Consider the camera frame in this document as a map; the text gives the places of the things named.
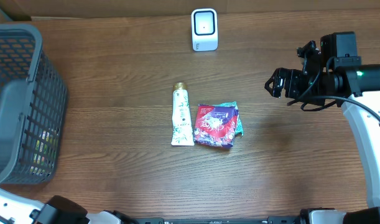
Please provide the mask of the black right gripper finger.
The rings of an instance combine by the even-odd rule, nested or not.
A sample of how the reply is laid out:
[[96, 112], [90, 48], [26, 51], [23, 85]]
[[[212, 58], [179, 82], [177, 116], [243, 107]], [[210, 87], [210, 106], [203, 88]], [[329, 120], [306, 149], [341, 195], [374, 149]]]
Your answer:
[[275, 98], [280, 98], [282, 96], [282, 91], [284, 90], [284, 88], [267, 88], [267, 91], [270, 93], [270, 95]]
[[284, 68], [277, 68], [270, 79], [265, 83], [265, 89], [283, 88], [285, 82]]

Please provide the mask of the teal wet wipes packet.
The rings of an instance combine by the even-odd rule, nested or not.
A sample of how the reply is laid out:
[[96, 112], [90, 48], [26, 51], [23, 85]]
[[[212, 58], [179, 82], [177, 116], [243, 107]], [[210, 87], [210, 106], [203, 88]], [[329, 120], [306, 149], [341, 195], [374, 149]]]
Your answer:
[[[238, 105], [237, 105], [236, 101], [221, 103], [218, 106], [224, 106], [224, 107], [232, 107], [232, 106], [234, 106], [235, 109], [237, 111], [239, 111], [239, 108], [238, 108]], [[244, 135], [243, 124], [242, 124], [242, 121], [240, 120], [239, 115], [238, 115], [238, 118], [237, 118], [237, 125], [236, 125], [236, 129], [235, 129], [235, 134], [236, 135], [240, 135], [240, 136]]]

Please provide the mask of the red purple snack packet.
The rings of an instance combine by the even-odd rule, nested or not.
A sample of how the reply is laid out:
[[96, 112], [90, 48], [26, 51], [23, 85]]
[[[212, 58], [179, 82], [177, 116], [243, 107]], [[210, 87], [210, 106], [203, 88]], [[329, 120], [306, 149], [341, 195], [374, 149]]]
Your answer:
[[233, 147], [238, 116], [235, 106], [198, 105], [194, 141], [213, 147]]

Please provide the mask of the white cream tube gold cap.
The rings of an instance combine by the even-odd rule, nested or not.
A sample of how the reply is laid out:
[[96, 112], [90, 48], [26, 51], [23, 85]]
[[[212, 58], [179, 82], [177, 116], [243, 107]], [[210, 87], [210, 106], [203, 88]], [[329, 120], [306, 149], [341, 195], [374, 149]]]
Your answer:
[[172, 141], [173, 146], [194, 146], [192, 119], [187, 86], [178, 82], [172, 93]]

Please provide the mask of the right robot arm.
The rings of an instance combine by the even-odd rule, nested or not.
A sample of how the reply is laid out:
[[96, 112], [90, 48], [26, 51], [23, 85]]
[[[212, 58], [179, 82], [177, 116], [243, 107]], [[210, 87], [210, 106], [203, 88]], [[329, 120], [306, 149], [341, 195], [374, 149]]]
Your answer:
[[336, 105], [348, 120], [364, 170], [368, 207], [356, 212], [306, 208], [283, 223], [380, 224], [380, 64], [364, 65], [354, 32], [324, 35], [297, 48], [302, 69], [277, 68], [264, 88], [288, 105], [314, 105], [313, 111]]

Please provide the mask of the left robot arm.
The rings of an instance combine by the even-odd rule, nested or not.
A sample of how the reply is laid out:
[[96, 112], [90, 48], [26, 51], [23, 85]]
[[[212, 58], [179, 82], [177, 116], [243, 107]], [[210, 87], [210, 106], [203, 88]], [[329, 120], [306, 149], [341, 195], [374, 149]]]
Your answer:
[[0, 223], [96, 224], [139, 222], [117, 211], [88, 213], [71, 200], [54, 196], [47, 203], [20, 197], [0, 188]]

